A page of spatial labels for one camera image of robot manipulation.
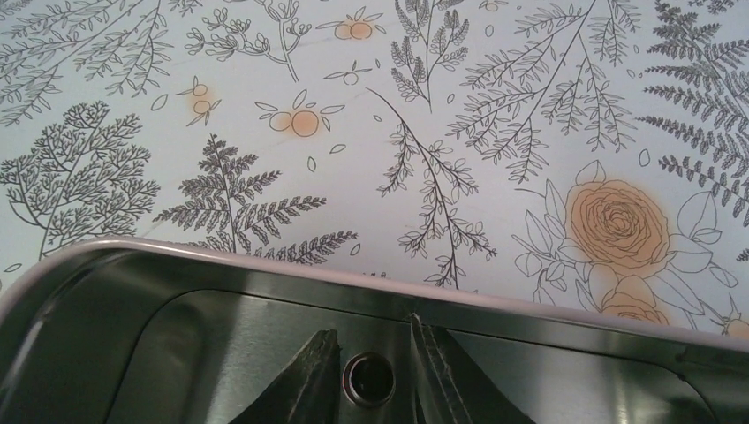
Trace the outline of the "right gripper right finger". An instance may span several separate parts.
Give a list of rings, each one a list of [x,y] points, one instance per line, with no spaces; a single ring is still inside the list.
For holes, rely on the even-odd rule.
[[[409,315],[418,423],[532,423],[447,331]]]

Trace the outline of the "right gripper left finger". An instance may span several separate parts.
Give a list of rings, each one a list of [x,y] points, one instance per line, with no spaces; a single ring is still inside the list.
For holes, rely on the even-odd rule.
[[[233,423],[336,423],[340,399],[337,331],[315,332]]]

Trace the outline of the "silver metal tray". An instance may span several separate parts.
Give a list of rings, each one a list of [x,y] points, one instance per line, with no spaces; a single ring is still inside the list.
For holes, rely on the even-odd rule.
[[[334,329],[336,423],[418,423],[410,314],[532,423],[748,420],[741,339],[123,238],[53,254],[2,297],[1,420],[233,423]]]

